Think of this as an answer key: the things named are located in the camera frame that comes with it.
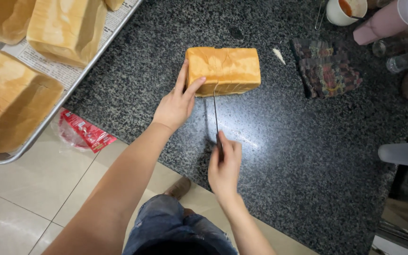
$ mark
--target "red sauce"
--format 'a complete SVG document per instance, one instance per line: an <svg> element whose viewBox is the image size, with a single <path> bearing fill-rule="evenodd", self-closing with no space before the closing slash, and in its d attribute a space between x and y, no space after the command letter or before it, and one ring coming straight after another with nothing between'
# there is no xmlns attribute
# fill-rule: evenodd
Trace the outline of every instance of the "red sauce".
<svg viewBox="0 0 408 255"><path fill-rule="evenodd" d="M345 1L345 0L338 0L341 9L347 16L352 16L352 9L350 8L350 5Z"/></svg>

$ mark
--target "hand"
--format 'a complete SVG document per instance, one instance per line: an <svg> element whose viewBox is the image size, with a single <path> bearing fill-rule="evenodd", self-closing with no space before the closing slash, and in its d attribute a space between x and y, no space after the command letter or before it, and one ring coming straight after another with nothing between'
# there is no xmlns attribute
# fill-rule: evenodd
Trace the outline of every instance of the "hand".
<svg viewBox="0 0 408 255"><path fill-rule="evenodd" d="M191 115L195 105L195 93L205 82L205 77L198 78L184 91L187 79L188 60L184 61L173 90L162 98L154 114L152 123L162 124L174 133Z"/></svg>
<svg viewBox="0 0 408 255"><path fill-rule="evenodd" d="M218 148L215 146L208 166L208 182L220 204L231 201L237 196L238 174L242 163L242 145L230 141L223 131L218 135L223 145L224 161L218 162Z"/></svg>

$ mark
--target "pink cup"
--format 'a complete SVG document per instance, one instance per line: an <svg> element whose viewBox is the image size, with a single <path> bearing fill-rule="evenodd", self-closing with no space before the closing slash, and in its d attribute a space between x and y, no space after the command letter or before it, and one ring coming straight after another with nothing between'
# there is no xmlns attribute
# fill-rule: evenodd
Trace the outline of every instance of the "pink cup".
<svg viewBox="0 0 408 255"><path fill-rule="evenodd" d="M395 0L380 9L354 31L354 40L366 45L393 36L408 27L408 0Z"/></svg>

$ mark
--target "knife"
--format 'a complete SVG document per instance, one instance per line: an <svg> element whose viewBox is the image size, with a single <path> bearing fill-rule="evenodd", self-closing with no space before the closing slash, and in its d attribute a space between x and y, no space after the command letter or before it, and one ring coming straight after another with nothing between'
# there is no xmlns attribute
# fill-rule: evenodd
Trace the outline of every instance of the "knife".
<svg viewBox="0 0 408 255"><path fill-rule="evenodd" d="M220 136L218 136L218 118L217 118L217 103L215 100L215 89L217 89L217 86L213 88L213 108L215 109L215 123L217 124L218 162L223 162L224 160L223 145L221 144Z"/></svg>

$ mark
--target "knife handle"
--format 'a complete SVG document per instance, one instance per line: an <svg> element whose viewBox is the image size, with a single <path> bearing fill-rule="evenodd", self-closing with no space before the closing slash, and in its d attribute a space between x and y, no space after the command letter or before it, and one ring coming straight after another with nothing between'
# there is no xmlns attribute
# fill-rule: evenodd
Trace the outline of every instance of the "knife handle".
<svg viewBox="0 0 408 255"><path fill-rule="evenodd" d="M218 148L218 162L223 162L224 161L223 145L221 144L218 133L217 133L217 148Z"/></svg>

